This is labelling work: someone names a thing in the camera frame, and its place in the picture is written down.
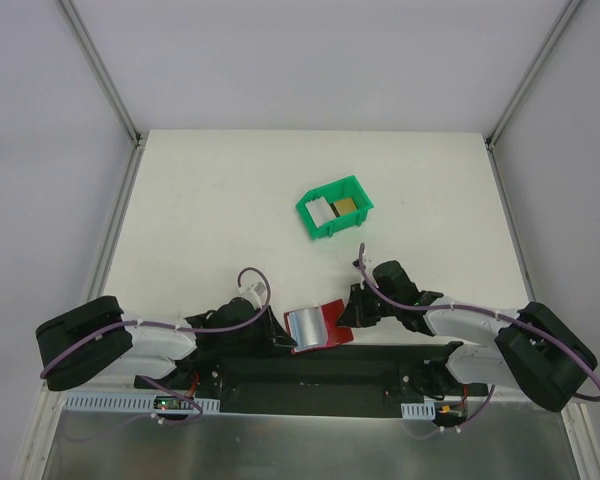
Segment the red leather card holder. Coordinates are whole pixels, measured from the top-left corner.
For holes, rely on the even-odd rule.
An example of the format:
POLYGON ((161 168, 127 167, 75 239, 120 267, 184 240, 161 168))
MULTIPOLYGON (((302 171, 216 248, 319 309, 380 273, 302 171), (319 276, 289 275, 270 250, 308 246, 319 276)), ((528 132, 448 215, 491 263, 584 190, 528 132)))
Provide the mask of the red leather card holder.
POLYGON ((352 329, 337 325, 344 310, 343 300, 338 299, 320 306, 286 312, 285 328, 296 344, 291 352, 297 355, 352 342, 352 329))

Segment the green plastic bin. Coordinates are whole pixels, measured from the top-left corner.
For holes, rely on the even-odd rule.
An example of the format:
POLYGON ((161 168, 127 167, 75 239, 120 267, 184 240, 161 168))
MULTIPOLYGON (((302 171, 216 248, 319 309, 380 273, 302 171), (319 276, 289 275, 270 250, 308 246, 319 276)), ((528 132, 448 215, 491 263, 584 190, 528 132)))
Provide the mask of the green plastic bin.
POLYGON ((309 238, 317 240, 361 226, 374 204, 357 177, 350 175, 307 191, 295 208, 309 238))

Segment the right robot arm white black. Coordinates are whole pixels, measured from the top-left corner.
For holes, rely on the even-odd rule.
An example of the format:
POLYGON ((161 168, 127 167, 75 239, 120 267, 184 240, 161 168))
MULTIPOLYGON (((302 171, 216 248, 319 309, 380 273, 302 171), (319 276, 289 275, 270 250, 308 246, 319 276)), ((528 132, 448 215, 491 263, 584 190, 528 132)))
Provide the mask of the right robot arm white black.
POLYGON ((464 384, 517 389, 539 407, 558 412, 592 377, 592 351, 546 305, 496 311, 436 291, 421 290, 396 260, 363 272, 351 285, 340 327, 369 328, 395 318, 405 329, 449 337, 445 353, 421 365, 423 394, 440 398, 464 384))

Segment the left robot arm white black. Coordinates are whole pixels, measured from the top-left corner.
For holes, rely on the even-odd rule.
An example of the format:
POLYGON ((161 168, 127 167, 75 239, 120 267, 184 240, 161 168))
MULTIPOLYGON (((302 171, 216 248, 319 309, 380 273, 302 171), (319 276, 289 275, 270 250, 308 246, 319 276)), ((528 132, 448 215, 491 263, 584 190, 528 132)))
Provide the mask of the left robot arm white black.
POLYGON ((103 296, 39 326, 35 332, 51 391, 67 391, 100 378, 130 377, 137 389, 148 380, 187 390, 225 357, 273 357, 296 342, 271 309, 235 297, 179 325, 141 321, 114 296, 103 296))

